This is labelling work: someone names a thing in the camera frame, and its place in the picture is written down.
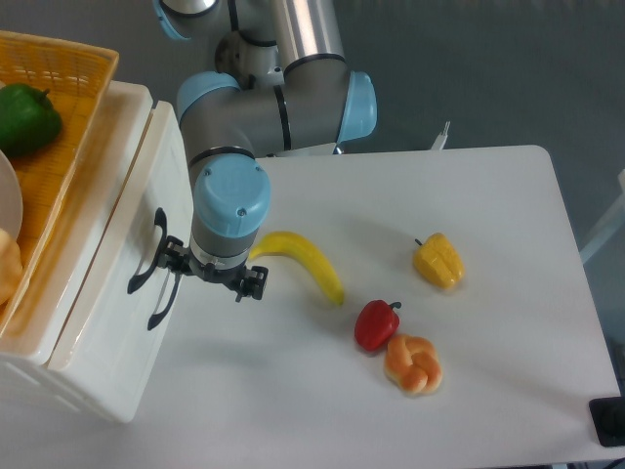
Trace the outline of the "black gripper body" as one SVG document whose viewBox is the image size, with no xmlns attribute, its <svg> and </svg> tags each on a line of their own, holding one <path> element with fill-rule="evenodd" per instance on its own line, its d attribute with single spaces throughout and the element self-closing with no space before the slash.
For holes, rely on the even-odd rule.
<svg viewBox="0 0 625 469">
<path fill-rule="evenodd" d="M 165 245 L 159 249 L 158 267 L 168 269 L 179 268 L 184 276 L 198 277 L 203 281 L 222 284 L 234 291 L 246 285 L 251 298 L 262 298 L 265 293 L 269 269 L 262 266 L 248 268 L 250 247 L 237 249 L 233 255 L 214 254 L 205 251 L 193 238 L 189 245 L 168 235 Z"/>
</svg>

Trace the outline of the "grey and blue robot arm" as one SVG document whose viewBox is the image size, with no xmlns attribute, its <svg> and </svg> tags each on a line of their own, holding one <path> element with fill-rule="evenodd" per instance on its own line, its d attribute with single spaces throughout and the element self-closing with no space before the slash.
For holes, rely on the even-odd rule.
<svg viewBox="0 0 625 469">
<path fill-rule="evenodd" d="M 213 28 L 223 34 L 214 69 L 178 91 L 191 235 L 188 243 L 169 240 L 159 265 L 261 299 L 268 272 L 248 266 L 270 207 L 260 159 L 370 135 L 373 83 L 348 68 L 330 1 L 157 1 L 153 8 L 173 39 Z"/>
</svg>

